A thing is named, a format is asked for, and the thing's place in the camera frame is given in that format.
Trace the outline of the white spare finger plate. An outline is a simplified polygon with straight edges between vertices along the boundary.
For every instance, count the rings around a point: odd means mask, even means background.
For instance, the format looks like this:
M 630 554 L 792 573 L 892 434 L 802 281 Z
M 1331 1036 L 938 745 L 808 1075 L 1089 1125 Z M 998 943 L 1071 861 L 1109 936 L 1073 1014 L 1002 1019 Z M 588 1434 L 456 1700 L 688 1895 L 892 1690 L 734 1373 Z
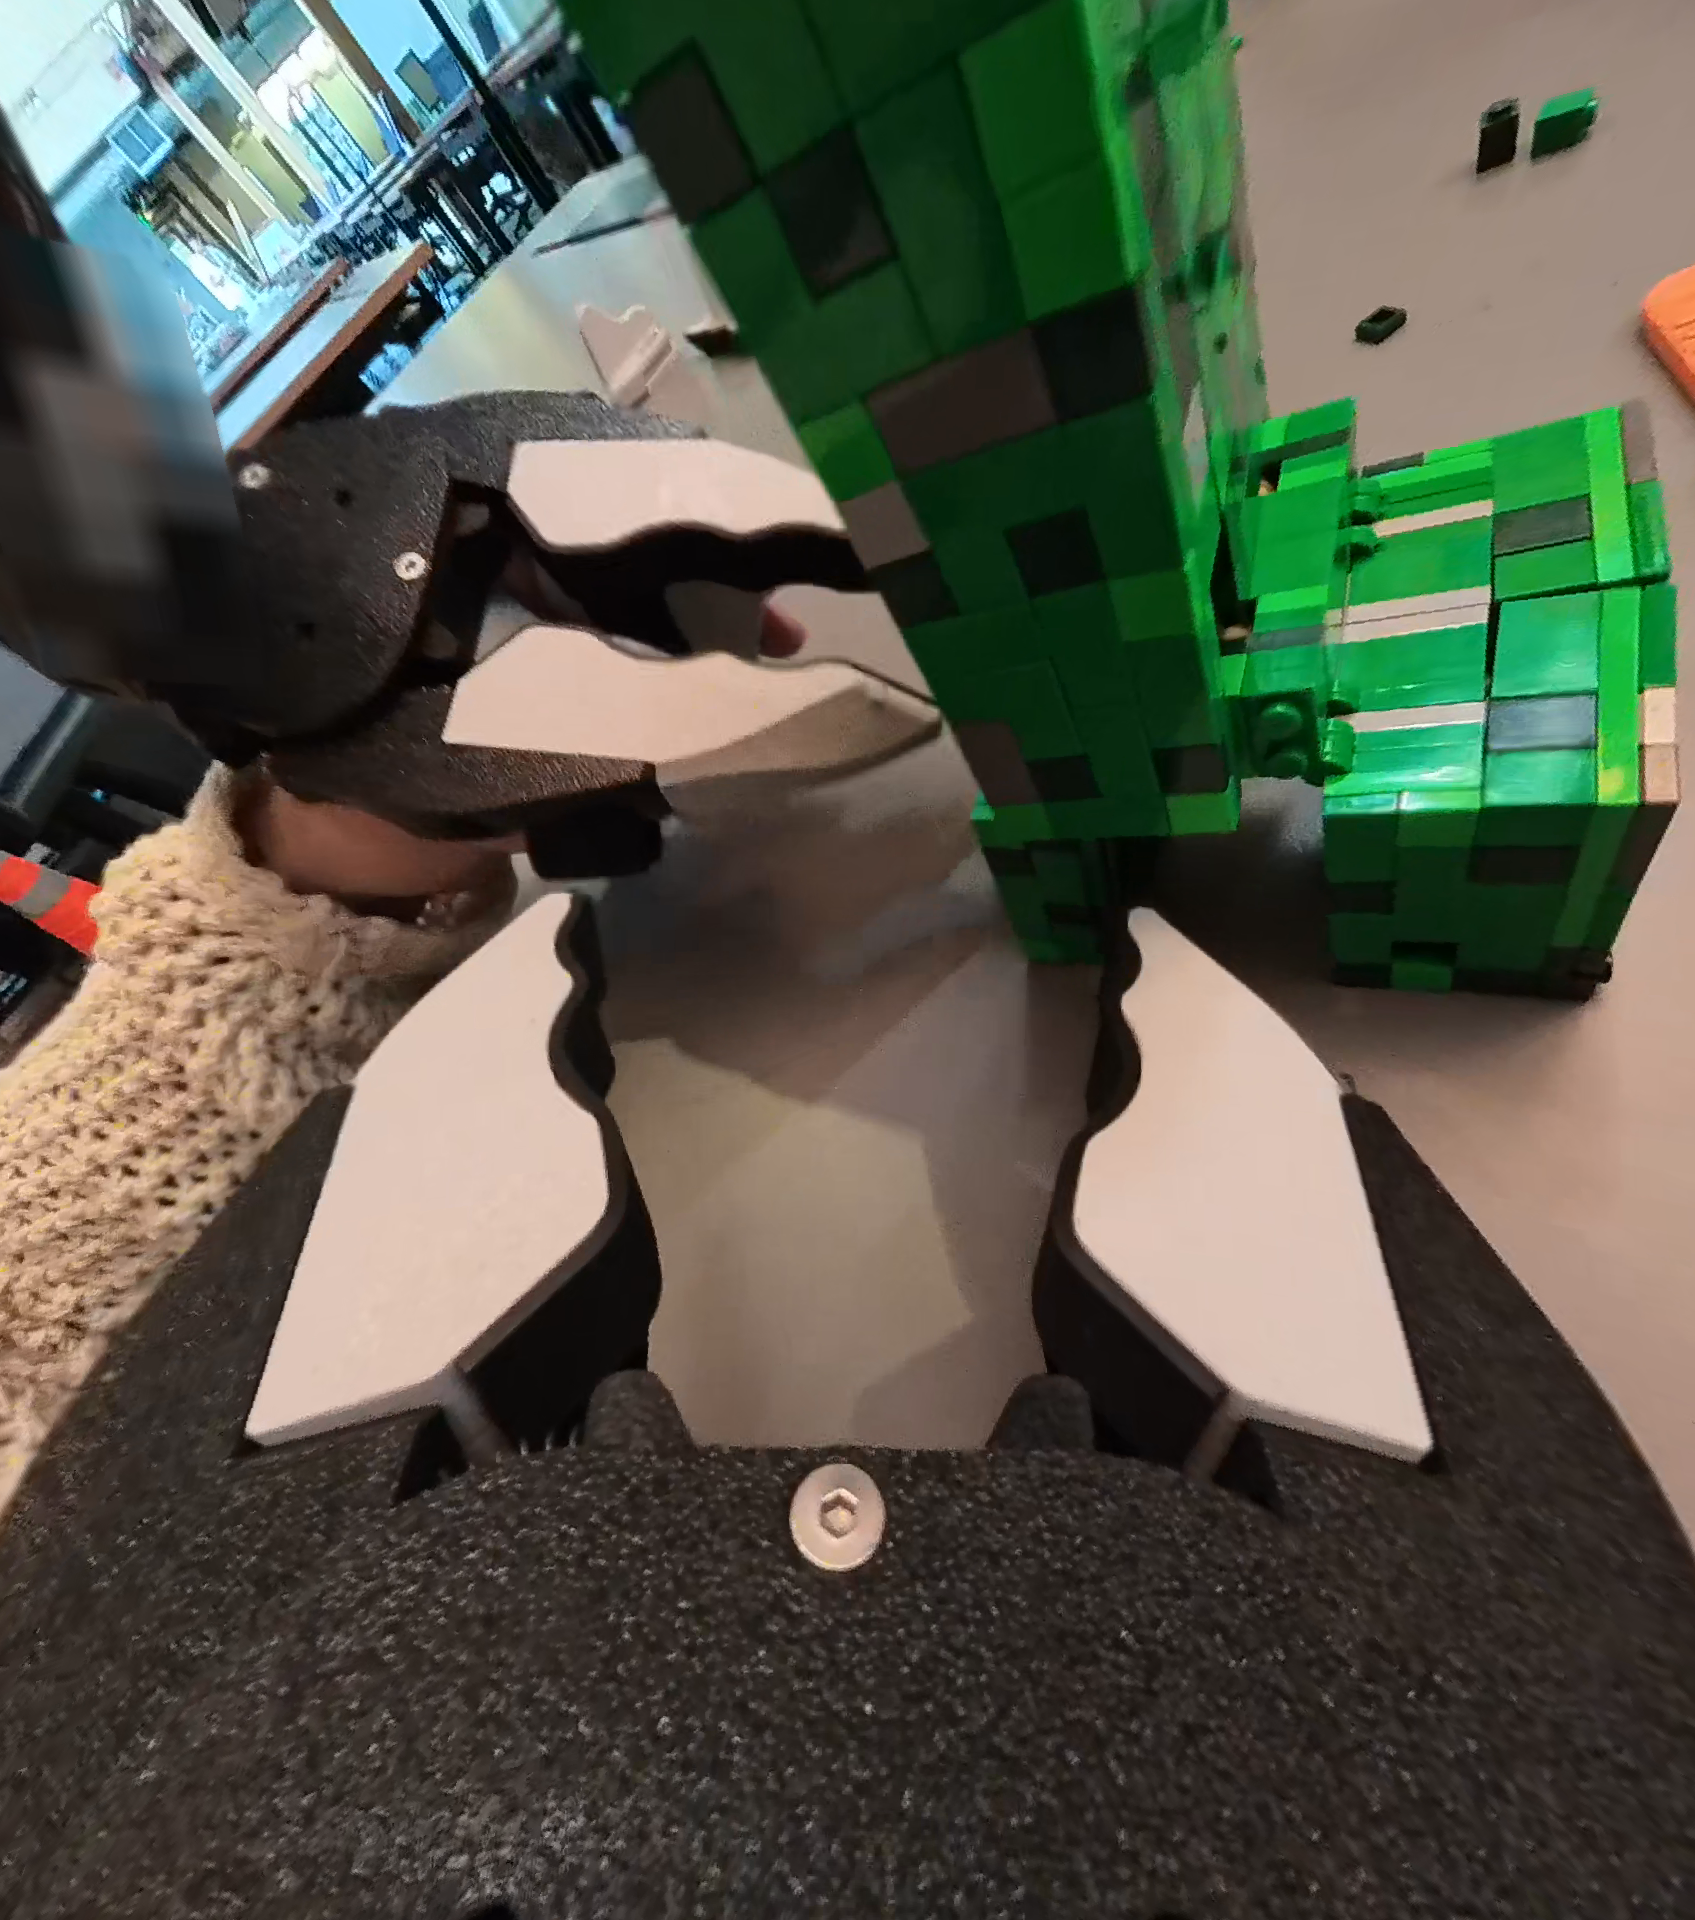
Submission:
M 578 337 L 602 387 L 594 443 L 716 438 L 720 392 L 708 359 L 684 345 L 646 306 L 574 309 Z

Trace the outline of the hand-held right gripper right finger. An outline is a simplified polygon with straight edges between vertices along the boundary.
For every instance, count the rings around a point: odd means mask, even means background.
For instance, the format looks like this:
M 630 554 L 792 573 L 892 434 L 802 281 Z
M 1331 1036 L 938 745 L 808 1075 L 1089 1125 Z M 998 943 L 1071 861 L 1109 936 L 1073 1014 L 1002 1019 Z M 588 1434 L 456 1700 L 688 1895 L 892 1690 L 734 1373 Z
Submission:
M 1433 1458 L 1339 1080 L 1149 907 L 1107 933 L 1034 1326 L 1115 1458 L 1267 1478 L 1271 1430 L 1411 1471 Z

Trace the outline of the person's left hand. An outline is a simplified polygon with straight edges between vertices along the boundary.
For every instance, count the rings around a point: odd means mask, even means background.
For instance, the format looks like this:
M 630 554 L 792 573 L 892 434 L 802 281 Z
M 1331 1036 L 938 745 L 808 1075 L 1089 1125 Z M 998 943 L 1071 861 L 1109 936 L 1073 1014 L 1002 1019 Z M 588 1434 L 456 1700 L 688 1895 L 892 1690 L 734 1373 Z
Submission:
M 474 918 L 516 893 L 518 833 L 414 835 L 376 815 L 298 799 L 268 773 L 244 774 L 232 820 L 248 862 L 302 900 L 398 924 Z

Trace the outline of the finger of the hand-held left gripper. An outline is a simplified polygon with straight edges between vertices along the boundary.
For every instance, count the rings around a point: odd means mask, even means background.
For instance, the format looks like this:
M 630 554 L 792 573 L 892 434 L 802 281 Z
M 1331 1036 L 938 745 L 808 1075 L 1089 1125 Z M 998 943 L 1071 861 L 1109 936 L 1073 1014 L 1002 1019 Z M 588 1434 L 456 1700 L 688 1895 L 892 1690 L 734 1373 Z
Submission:
M 664 795 L 820 785 L 928 747 L 934 704 L 840 663 L 660 657 L 584 631 L 526 626 L 456 685 L 456 749 L 632 761 Z
M 746 446 L 522 443 L 506 500 L 556 610 L 674 658 L 760 658 L 764 609 L 792 589 L 874 593 L 820 481 Z

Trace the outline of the green lego creeper model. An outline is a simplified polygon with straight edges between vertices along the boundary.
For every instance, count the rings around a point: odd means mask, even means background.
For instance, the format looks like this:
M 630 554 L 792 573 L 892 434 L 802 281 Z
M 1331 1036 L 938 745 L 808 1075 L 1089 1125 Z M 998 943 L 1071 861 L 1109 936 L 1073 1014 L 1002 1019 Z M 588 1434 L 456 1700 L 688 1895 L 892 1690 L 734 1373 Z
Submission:
M 1323 793 L 1333 979 L 1581 1000 L 1677 807 L 1641 404 L 1361 467 L 1275 414 L 1227 4 L 562 4 L 980 786 L 1103 961 L 1243 786 Z

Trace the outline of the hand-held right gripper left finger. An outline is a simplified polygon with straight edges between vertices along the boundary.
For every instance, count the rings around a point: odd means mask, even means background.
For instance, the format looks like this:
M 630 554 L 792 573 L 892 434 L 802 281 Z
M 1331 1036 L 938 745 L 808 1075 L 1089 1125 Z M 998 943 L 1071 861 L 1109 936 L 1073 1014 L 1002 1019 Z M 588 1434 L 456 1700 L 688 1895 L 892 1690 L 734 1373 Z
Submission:
M 548 893 L 358 1071 L 248 1443 L 418 1415 L 496 1463 L 570 1443 L 642 1369 L 662 1256 L 602 1000 L 594 902 Z

